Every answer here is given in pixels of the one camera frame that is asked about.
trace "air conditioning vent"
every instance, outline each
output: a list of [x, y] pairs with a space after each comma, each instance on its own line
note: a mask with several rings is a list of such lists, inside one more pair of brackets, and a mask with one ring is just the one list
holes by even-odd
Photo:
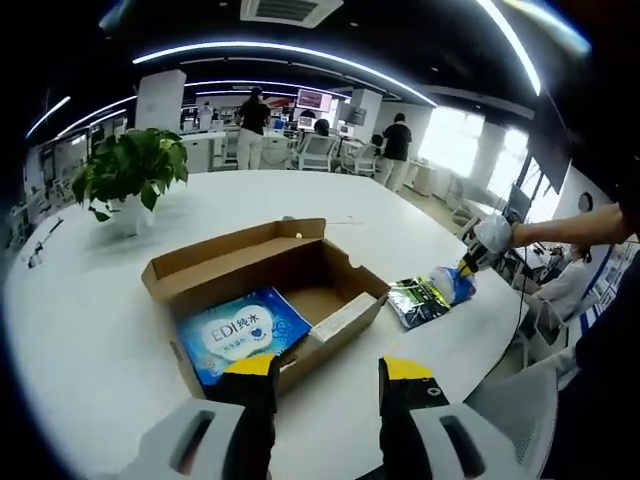
[[342, 3], [342, 0], [242, 0], [240, 20], [314, 28]]

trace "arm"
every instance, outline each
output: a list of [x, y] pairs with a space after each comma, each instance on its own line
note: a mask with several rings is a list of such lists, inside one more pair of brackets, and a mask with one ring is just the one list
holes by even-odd
[[534, 296], [541, 300], [553, 301], [558, 298], [564, 297], [574, 288], [574, 278], [567, 275], [565, 277], [558, 277], [555, 280], [551, 280], [546, 285], [543, 285]]
[[534, 242], [611, 244], [625, 241], [632, 233], [616, 203], [563, 220], [516, 225], [511, 246], [522, 247]]
[[233, 119], [233, 122], [236, 125], [240, 125], [242, 123], [242, 117], [244, 117], [244, 105], [242, 105], [236, 113], [236, 118]]

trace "white pillar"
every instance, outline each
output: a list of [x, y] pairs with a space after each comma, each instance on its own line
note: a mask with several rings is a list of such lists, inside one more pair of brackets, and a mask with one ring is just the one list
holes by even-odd
[[178, 133], [186, 79], [180, 70], [171, 70], [140, 80], [135, 128], [155, 127]]
[[502, 151], [506, 133], [505, 127], [484, 122], [482, 133], [478, 139], [478, 151], [473, 162], [473, 169], [469, 175], [469, 180], [473, 185], [482, 189], [489, 185], [491, 174]]
[[351, 105], [354, 107], [364, 108], [367, 114], [364, 117], [364, 125], [356, 125], [354, 129], [355, 138], [368, 143], [371, 141], [373, 129], [376, 125], [378, 112], [380, 111], [380, 102], [382, 95], [372, 92], [371, 90], [354, 90], [351, 95]]

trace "white pants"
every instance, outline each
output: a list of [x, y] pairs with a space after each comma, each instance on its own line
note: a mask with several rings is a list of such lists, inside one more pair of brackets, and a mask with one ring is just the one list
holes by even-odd
[[258, 170], [262, 153], [262, 135], [240, 129], [238, 136], [238, 170]]
[[378, 181], [392, 192], [397, 192], [402, 188], [404, 179], [409, 170], [409, 161], [382, 159], [382, 172]]

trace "box flap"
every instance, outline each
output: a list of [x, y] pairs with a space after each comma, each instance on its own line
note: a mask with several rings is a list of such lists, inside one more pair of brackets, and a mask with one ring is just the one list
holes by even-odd
[[289, 219], [266, 223], [189, 245], [152, 259], [142, 282], [156, 300], [243, 266], [324, 237], [326, 221]]

